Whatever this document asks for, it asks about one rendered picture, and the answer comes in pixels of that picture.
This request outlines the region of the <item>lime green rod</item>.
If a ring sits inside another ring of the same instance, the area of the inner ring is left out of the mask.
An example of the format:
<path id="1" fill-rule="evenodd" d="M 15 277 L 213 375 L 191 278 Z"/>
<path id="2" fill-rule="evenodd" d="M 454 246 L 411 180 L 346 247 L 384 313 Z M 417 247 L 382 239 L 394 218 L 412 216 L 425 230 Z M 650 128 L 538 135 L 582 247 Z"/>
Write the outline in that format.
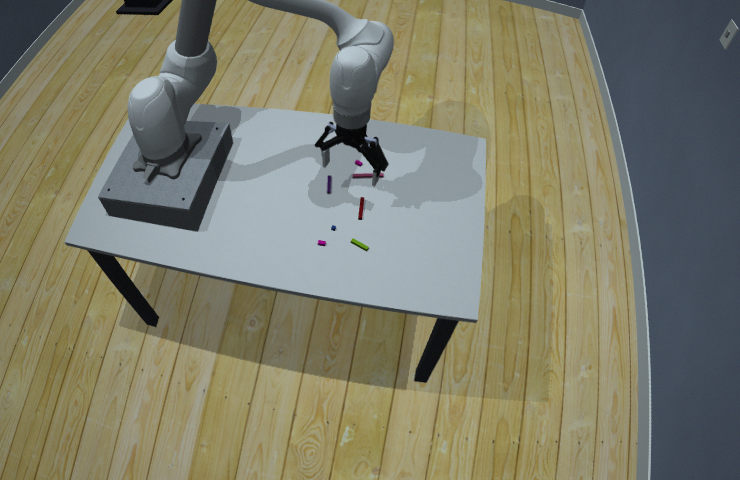
<path id="1" fill-rule="evenodd" d="M 351 240 L 351 243 L 354 244 L 354 245 L 356 245 L 356 246 L 358 246 L 359 248 L 361 248 L 361 249 L 363 249 L 365 251 L 367 251 L 369 249 L 368 246 L 364 245 L 363 243 L 361 243 L 361 242 L 359 242 L 359 241 L 357 241 L 355 239 L 352 239 Z"/>

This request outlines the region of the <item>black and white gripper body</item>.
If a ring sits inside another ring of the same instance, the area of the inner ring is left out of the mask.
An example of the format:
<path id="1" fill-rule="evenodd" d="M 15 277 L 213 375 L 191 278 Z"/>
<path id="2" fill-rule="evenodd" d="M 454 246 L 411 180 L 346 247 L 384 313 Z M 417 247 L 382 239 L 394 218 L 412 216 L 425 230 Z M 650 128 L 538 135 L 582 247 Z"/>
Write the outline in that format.
<path id="1" fill-rule="evenodd" d="M 341 135 L 340 136 L 337 133 L 337 131 L 335 130 L 335 133 L 336 133 L 336 135 L 339 138 L 340 137 L 346 138 L 346 141 L 345 142 L 342 142 L 342 143 L 344 143 L 344 145 L 348 145 L 348 146 L 351 146 L 353 148 L 355 148 L 355 147 L 350 143 L 350 141 L 352 139 L 354 139 L 359 144 L 359 146 L 361 146 L 362 144 L 364 144 L 366 142 L 365 137 L 368 137 L 366 135 L 367 124 L 365 126 L 363 126 L 362 128 L 355 129 L 355 130 L 345 129 L 345 128 L 342 128 L 342 127 L 340 127 L 338 125 L 336 125 L 336 129 L 338 130 L 338 133 L 340 133 L 340 135 Z"/>

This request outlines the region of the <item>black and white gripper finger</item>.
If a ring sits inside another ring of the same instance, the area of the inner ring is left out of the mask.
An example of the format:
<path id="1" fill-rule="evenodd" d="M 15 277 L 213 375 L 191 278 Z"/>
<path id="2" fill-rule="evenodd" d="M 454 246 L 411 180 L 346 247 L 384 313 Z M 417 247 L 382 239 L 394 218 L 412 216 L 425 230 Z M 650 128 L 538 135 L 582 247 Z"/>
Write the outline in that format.
<path id="1" fill-rule="evenodd" d="M 350 143 L 357 149 L 358 152 L 361 152 L 363 154 L 363 156 L 367 159 L 367 161 L 374 168 L 372 186 L 375 187 L 375 185 L 377 184 L 379 180 L 378 176 L 380 175 L 381 171 L 386 170 L 388 166 L 388 162 L 379 145 L 378 138 L 377 137 L 374 137 L 374 138 L 365 137 L 365 139 L 367 143 L 362 144 L 361 147 L 354 139 L 352 139 Z M 377 172 L 377 173 L 374 173 L 374 172 Z"/>
<path id="2" fill-rule="evenodd" d="M 329 122 L 328 125 L 325 127 L 325 132 L 322 134 L 319 138 L 319 140 L 315 143 L 315 147 L 320 147 L 322 150 L 322 161 L 323 161 L 323 167 L 326 168 L 328 163 L 330 162 L 330 148 L 336 144 L 340 144 L 346 140 L 346 138 L 335 136 L 334 138 L 330 140 L 326 140 L 326 142 L 323 142 L 324 139 L 328 136 L 329 133 L 332 133 L 336 130 L 336 126 L 333 125 L 333 122 Z M 322 143 L 322 144 L 321 144 Z"/>

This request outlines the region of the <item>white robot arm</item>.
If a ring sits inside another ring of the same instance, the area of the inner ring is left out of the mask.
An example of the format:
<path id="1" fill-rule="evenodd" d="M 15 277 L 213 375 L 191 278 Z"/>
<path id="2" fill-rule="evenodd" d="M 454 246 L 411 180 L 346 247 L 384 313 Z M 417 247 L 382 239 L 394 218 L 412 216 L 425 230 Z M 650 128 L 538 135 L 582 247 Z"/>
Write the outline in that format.
<path id="1" fill-rule="evenodd" d="M 128 119 L 142 153 L 133 170 L 144 172 L 145 183 L 156 175 L 178 178 L 202 140 L 199 133 L 185 133 L 184 125 L 216 72 L 216 53 L 208 41 L 216 1 L 181 1 L 176 40 L 167 48 L 160 74 L 142 80 L 130 93 Z M 333 119 L 345 129 L 365 126 L 379 78 L 393 51 L 390 28 L 382 22 L 357 19 L 326 0 L 248 1 L 317 19 L 333 29 L 340 50 L 330 70 Z"/>

